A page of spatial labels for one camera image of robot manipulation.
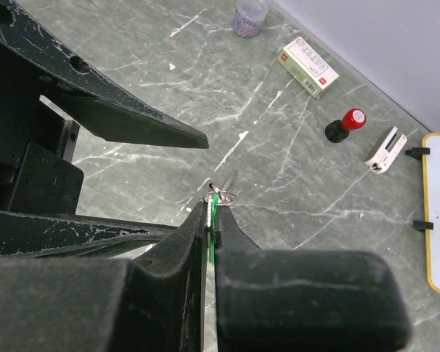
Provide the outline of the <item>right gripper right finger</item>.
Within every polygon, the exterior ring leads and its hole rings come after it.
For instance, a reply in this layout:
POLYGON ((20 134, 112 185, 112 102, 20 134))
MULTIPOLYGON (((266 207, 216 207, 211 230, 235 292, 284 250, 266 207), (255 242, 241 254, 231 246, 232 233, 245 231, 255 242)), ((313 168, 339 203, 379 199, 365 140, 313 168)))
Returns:
POLYGON ((261 249, 216 211, 220 351, 399 351, 412 327, 389 265, 372 252, 261 249))

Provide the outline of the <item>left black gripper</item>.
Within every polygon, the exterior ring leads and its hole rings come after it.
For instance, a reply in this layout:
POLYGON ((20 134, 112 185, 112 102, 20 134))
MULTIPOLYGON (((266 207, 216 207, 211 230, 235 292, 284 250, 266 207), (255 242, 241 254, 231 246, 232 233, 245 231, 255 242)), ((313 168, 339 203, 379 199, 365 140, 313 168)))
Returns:
POLYGON ((113 82, 16 1, 0 1, 0 257, 151 244, 172 234, 168 225, 65 215, 75 213, 83 182, 71 164, 80 126, 43 95, 108 142, 209 146, 203 132, 113 82))

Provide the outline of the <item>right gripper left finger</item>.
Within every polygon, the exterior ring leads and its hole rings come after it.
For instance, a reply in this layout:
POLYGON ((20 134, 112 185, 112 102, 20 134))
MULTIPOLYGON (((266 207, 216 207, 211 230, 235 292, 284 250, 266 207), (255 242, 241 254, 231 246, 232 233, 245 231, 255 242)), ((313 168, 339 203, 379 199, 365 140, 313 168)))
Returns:
POLYGON ((0 351, 201 351, 206 216, 134 260, 0 259, 0 351))

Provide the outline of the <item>green tagged key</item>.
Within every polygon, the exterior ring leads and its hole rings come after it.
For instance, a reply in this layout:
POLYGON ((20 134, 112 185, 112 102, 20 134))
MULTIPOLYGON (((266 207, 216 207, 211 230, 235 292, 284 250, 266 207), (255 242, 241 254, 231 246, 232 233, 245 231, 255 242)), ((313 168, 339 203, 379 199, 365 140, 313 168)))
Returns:
POLYGON ((206 222, 206 233, 207 233, 207 245, 208 245, 208 260, 210 263, 215 263, 215 222, 216 222, 216 211, 217 207, 220 205, 221 197, 219 192, 210 192, 206 194, 203 198, 204 202, 207 204, 207 222, 206 222))

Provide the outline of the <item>wire keyring with keys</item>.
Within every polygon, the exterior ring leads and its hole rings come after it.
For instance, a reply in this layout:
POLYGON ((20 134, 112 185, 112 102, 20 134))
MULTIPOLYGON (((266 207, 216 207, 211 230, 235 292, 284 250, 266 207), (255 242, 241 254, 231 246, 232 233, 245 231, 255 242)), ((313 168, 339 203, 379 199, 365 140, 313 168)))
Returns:
POLYGON ((219 198, 218 204, 222 206, 231 206, 234 204, 238 197, 238 191, 236 189, 236 183, 238 179, 238 172, 235 170, 231 172, 223 184, 218 187, 213 183, 209 184, 210 191, 208 192, 209 197, 217 196, 219 198))

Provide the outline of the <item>red black stamp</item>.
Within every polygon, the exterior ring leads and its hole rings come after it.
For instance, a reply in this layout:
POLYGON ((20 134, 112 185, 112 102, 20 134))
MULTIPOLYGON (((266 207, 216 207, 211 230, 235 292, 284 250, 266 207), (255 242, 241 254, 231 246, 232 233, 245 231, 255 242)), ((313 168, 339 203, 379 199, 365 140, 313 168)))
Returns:
POLYGON ((348 138, 351 131, 363 128, 366 121, 366 114, 353 108, 341 120, 330 122, 325 128, 325 136, 332 143, 340 143, 348 138))

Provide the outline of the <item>white stapler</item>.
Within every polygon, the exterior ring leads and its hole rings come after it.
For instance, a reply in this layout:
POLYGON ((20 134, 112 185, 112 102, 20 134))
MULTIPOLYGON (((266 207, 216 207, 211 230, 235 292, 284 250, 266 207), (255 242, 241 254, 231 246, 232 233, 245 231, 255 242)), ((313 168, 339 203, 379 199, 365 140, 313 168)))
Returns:
POLYGON ((396 126, 388 128, 370 150, 364 164, 374 174, 385 173, 398 157, 406 142, 406 135, 399 133, 396 126))

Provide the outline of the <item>white green staples box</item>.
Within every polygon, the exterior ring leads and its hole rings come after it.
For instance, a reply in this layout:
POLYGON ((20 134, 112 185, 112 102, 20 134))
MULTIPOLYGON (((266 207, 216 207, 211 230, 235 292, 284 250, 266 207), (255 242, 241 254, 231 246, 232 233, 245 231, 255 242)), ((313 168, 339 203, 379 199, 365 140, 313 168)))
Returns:
POLYGON ((316 100, 340 77, 303 37, 282 48, 277 60, 316 100))

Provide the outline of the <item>clear plastic cup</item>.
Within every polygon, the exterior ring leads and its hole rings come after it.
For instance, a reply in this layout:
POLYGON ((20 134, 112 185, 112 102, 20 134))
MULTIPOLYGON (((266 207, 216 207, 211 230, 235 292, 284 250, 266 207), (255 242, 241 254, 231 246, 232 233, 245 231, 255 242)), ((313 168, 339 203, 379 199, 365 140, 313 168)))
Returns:
POLYGON ((232 29, 240 37, 255 36, 268 14, 269 5, 265 0, 238 0, 232 20, 232 29))

